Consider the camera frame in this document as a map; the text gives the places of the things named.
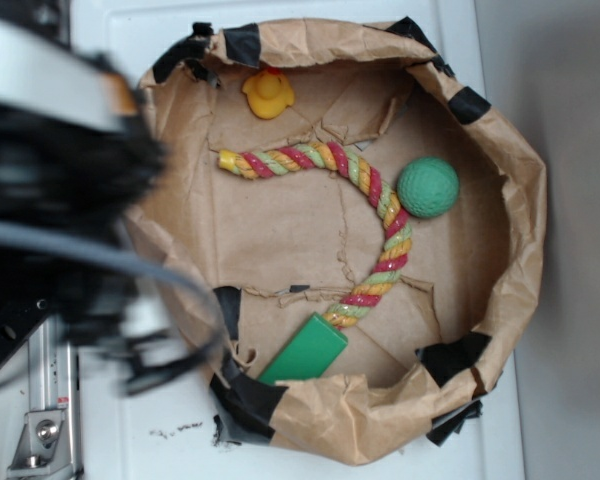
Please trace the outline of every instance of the metal bracket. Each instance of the metal bracket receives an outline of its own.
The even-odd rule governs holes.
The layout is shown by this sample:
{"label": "metal bracket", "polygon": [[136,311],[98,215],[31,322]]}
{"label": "metal bracket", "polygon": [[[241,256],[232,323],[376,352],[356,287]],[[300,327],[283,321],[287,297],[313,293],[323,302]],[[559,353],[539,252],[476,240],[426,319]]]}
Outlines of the metal bracket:
{"label": "metal bracket", "polygon": [[64,410],[25,414],[25,425],[7,478],[51,475],[71,463]]}
{"label": "metal bracket", "polygon": [[82,470],[78,358],[50,317],[31,336],[29,409],[7,478],[67,480]]}

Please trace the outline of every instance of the green rectangular object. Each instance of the green rectangular object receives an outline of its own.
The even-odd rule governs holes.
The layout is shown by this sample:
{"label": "green rectangular object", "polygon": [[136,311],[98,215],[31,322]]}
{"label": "green rectangular object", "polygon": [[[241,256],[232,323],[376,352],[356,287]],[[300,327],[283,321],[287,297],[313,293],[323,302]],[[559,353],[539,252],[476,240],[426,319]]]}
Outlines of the green rectangular object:
{"label": "green rectangular object", "polygon": [[317,378],[329,368],[347,343],[343,333],[322,315],[314,313],[258,380],[273,385],[278,380]]}

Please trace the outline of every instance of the black tape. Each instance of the black tape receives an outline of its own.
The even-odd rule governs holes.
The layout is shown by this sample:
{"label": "black tape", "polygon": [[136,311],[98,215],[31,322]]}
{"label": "black tape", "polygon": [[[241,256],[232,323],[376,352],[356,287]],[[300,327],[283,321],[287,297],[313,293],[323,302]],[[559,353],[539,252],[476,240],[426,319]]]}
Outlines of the black tape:
{"label": "black tape", "polygon": [[258,382],[245,375],[231,357],[225,358],[222,373],[229,382],[226,388],[214,375],[211,390],[227,439],[255,444],[268,444],[275,433],[269,426],[273,412],[287,387]]}
{"label": "black tape", "polygon": [[456,342],[438,343],[416,350],[416,355],[438,386],[442,387],[456,374],[471,368],[490,341],[489,335],[469,332]]}
{"label": "black tape", "polygon": [[213,290],[220,303],[224,323],[231,340],[238,340],[238,321],[240,320],[240,303],[242,291],[235,287],[218,287]]}
{"label": "black tape", "polygon": [[[429,41],[427,36],[424,34],[422,29],[418,26],[416,22],[414,22],[411,18],[405,17],[397,23],[394,23],[386,30],[387,32],[395,33],[396,35],[400,35],[401,37],[412,38],[418,43],[421,43],[433,53],[438,53],[436,47]],[[445,63],[444,59],[440,55],[436,55],[431,60],[433,66],[436,67],[436,70],[439,72],[443,72],[448,77],[453,77],[455,74],[453,73],[453,69]]]}
{"label": "black tape", "polygon": [[300,293],[309,290],[310,288],[311,285],[291,285],[289,287],[289,293]]}
{"label": "black tape", "polygon": [[452,433],[460,433],[466,420],[481,416],[482,402],[480,400],[473,400],[451,413],[435,418],[433,420],[433,429],[427,433],[427,438],[440,447]]}
{"label": "black tape", "polygon": [[187,66],[187,68],[189,68],[189,71],[198,80],[203,80],[207,82],[213,88],[216,88],[218,86],[218,75],[216,75],[211,70],[207,70],[205,67],[202,66],[202,64],[198,60],[188,58],[184,61],[184,64]]}
{"label": "black tape", "polygon": [[191,71],[196,75],[196,78],[207,80],[204,69],[197,60],[204,58],[205,51],[209,46],[209,37],[213,35],[213,28],[210,23],[194,23],[193,33],[180,40],[167,50],[153,65],[153,78],[156,83],[163,83],[169,78],[171,72],[176,65],[182,61],[186,61]]}
{"label": "black tape", "polygon": [[482,118],[489,111],[491,104],[474,92],[464,87],[449,100],[449,110],[460,124],[469,125]]}
{"label": "black tape", "polygon": [[419,42],[425,47],[429,48],[429,50],[431,50],[433,53],[438,53],[436,47],[434,47],[429,41],[418,24],[409,17],[404,17],[402,20],[391,25],[389,28],[387,28],[387,32],[395,33],[401,37],[412,38],[416,42]]}
{"label": "black tape", "polygon": [[224,30],[227,44],[227,57],[234,62],[248,67],[258,68],[260,65],[260,29],[255,23],[243,27]]}

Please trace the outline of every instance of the paper bag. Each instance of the paper bag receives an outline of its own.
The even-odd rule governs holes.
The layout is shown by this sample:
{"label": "paper bag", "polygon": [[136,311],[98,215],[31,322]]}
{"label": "paper bag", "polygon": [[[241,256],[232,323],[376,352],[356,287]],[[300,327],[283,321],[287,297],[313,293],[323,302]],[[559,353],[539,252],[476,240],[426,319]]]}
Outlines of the paper bag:
{"label": "paper bag", "polygon": [[[267,66],[295,90],[273,120],[255,117],[241,92]],[[358,465],[423,434],[440,443],[445,422],[475,413],[537,304],[545,167],[417,25],[304,19],[215,35],[196,24],[141,88],[170,156],[129,228],[141,253],[195,265],[217,289],[232,347],[211,365],[211,394],[233,440]],[[309,315],[369,274],[382,226],[337,175],[247,181],[218,168],[218,151],[316,140],[348,145],[393,185],[410,161],[441,157],[460,195],[440,217],[411,219],[400,280],[344,331],[349,345],[321,378],[268,386],[257,376]],[[204,338],[182,298],[165,301],[187,341],[198,328]]]}

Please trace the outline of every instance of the rubber duck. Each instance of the rubber duck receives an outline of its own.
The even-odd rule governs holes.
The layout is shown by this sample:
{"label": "rubber duck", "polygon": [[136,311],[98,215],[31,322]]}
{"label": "rubber duck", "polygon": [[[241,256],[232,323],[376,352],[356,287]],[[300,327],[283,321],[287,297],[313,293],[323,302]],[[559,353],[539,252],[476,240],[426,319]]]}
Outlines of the rubber duck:
{"label": "rubber duck", "polygon": [[259,118],[270,120],[295,102],[295,94],[287,77],[275,67],[250,77],[242,86],[251,111]]}

